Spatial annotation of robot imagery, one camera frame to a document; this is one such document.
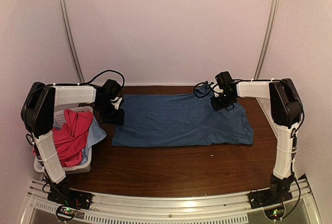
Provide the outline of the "aluminium front rail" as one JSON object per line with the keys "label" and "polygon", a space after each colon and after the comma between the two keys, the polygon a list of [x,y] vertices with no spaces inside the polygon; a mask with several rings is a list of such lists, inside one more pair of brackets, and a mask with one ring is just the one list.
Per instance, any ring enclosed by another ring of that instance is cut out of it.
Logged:
{"label": "aluminium front rail", "polygon": [[281,204],[251,209],[250,191],[178,198],[128,197],[92,193],[90,209],[80,209],[70,223],[274,223],[264,209],[284,206],[280,223],[322,223],[307,179],[292,184],[293,198]]}

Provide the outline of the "white plastic laundry basket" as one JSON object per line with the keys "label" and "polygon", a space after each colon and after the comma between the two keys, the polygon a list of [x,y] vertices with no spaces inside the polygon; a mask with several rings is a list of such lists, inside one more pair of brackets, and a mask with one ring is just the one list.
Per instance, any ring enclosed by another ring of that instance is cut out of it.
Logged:
{"label": "white plastic laundry basket", "polygon": [[[83,112],[91,112],[93,113],[93,109],[91,106],[80,106],[71,108],[71,111],[77,112],[77,113],[83,113]],[[64,118],[64,110],[59,110],[54,113],[54,121],[53,126],[55,128],[62,128],[62,125],[66,123]],[[92,147],[89,149],[83,149],[83,154],[85,154],[85,159],[82,160],[82,162],[73,167],[64,167],[64,170],[67,174],[77,174],[77,173],[86,173],[91,170],[91,161],[92,161]],[[34,170],[38,173],[42,173],[42,165],[38,161],[38,159],[34,158]]]}

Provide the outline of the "dark blue polo shirt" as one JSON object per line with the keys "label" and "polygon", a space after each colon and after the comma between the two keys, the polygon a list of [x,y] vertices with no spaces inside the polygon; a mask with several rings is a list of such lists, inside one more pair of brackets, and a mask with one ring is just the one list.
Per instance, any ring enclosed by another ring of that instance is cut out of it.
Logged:
{"label": "dark blue polo shirt", "polygon": [[210,98],[193,93],[124,97],[124,124],[117,126],[115,147],[180,147],[212,144],[252,145],[254,131],[238,103],[215,111]]}

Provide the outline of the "red garment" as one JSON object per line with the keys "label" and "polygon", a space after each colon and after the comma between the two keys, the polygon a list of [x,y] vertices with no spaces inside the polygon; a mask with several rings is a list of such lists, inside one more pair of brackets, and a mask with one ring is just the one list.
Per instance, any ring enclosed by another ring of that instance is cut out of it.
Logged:
{"label": "red garment", "polygon": [[65,109],[63,116],[65,123],[62,127],[52,129],[53,142],[62,167],[74,167],[80,165],[84,159],[93,113]]}

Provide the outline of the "circuit board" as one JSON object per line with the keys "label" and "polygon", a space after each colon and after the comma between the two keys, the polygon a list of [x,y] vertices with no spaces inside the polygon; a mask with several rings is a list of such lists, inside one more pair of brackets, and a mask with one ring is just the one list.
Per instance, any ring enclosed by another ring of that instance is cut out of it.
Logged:
{"label": "circuit board", "polygon": [[77,209],[69,206],[60,205],[56,209],[56,217],[60,221],[71,221],[76,217]]}
{"label": "circuit board", "polygon": [[276,206],[272,208],[264,209],[264,214],[269,220],[278,220],[283,218],[285,214],[285,207],[284,206]]}

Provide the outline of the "left aluminium frame post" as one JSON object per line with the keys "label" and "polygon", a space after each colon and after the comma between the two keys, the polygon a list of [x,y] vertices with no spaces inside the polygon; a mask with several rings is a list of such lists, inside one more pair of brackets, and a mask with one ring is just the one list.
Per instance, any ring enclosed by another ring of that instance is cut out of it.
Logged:
{"label": "left aluminium frame post", "polygon": [[71,59],[73,62],[74,71],[76,73],[78,82],[83,83],[85,81],[84,75],[81,70],[80,62],[79,62],[76,47],[75,47],[75,42],[73,39],[70,18],[69,18],[68,11],[67,11],[66,0],[58,0],[58,1],[59,1],[59,6],[60,6],[60,14],[61,14],[61,18],[62,18],[65,38],[66,38],[70,56],[71,56]]}

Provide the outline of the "right circuit board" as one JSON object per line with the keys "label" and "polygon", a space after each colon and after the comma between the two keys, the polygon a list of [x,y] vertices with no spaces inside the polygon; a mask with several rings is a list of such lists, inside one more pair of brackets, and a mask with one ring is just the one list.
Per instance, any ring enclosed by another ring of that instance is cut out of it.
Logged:
{"label": "right circuit board", "polygon": [[269,220],[278,220],[283,218],[285,214],[285,207],[284,206],[276,206],[272,208],[264,209],[264,214]]}

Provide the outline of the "right aluminium frame post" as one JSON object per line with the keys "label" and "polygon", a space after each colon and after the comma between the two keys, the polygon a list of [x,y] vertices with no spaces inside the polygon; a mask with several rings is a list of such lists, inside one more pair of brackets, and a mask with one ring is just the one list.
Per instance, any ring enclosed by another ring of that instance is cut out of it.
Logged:
{"label": "right aluminium frame post", "polygon": [[279,11],[280,1],[281,0],[271,0],[266,30],[265,30],[255,74],[254,74],[254,79],[259,78],[262,68],[264,66],[264,62],[267,57],[268,49],[269,49],[272,34],[273,34],[273,28],[274,28],[276,18],[278,15],[278,11]]}

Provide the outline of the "aluminium frame post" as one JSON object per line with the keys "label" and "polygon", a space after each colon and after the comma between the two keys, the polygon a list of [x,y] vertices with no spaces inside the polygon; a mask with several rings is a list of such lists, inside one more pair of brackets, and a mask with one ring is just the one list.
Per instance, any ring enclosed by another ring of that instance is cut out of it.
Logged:
{"label": "aluminium frame post", "polygon": [[274,28],[276,18],[278,15],[278,11],[279,11],[280,1],[281,0],[271,0],[266,30],[265,30],[255,74],[254,74],[254,79],[259,78],[262,68],[264,66],[264,62],[267,57],[268,49],[269,49],[272,34],[273,34],[273,28]]}
{"label": "aluminium frame post", "polygon": [[75,42],[73,39],[70,18],[69,18],[68,11],[67,11],[66,0],[58,0],[58,1],[59,1],[59,6],[60,6],[60,14],[61,14],[61,18],[62,18],[65,38],[66,38],[70,56],[71,56],[71,59],[73,62],[74,71],[76,73],[78,82],[83,83],[85,81],[84,75],[81,70],[80,62],[79,62],[76,47],[75,47]]}

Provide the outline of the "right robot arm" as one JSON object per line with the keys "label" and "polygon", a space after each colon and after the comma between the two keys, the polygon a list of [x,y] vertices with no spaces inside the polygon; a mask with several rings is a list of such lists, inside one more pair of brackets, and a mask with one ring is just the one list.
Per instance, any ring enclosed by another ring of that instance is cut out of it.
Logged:
{"label": "right robot arm", "polygon": [[270,114],[276,127],[276,161],[266,200],[277,204],[285,197],[294,179],[297,133],[304,119],[304,109],[293,81],[285,79],[233,79],[229,72],[216,75],[210,85],[210,98],[215,111],[230,109],[238,98],[269,100]]}

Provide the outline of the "left circuit board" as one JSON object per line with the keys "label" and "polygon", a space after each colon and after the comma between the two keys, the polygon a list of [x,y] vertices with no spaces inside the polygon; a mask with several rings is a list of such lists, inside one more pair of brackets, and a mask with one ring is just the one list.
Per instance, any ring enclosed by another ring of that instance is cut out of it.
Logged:
{"label": "left circuit board", "polygon": [[56,217],[60,221],[71,221],[76,217],[77,209],[69,206],[60,205],[56,209]]}

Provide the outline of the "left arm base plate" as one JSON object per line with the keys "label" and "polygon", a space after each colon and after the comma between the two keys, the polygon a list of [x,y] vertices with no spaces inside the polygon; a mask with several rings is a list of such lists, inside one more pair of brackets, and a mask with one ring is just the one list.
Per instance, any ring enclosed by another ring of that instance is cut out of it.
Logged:
{"label": "left arm base plate", "polygon": [[67,200],[65,200],[62,196],[57,194],[55,191],[51,191],[50,193],[48,193],[47,199],[49,201],[56,202],[61,205],[69,206],[71,208],[89,210],[91,200],[92,200],[92,194],[71,189],[70,194],[67,197]]}

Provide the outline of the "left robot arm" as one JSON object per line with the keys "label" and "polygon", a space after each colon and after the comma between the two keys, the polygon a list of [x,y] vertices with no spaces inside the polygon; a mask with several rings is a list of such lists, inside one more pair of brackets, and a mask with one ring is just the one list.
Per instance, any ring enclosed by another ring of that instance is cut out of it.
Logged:
{"label": "left robot arm", "polygon": [[28,131],[26,138],[33,146],[38,163],[51,187],[50,192],[63,205],[75,200],[71,191],[66,167],[77,166],[83,158],[93,113],[76,113],[64,110],[66,123],[54,127],[54,109],[70,104],[94,104],[100,119],[106,123],[123,125],[125,112],[124,85],[108,79],[104,85],[87,83],[33,83],[21,110],[21,119]]}

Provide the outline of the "light blue garment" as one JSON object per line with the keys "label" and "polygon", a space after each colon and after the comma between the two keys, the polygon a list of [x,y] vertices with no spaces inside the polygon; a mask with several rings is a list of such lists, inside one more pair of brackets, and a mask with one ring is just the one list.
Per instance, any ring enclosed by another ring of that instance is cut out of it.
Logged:
{"label": "light blue garment", "polygon": [[82,149],[82,160],[79,165],[83,165],[88,161],[88,152],[89,149],[101,142],[106,137],[106,133],[103,129],[101,129],[99,123],[96,118],[93,117],[92,123],[88,130],[87,143],[84,149]]}

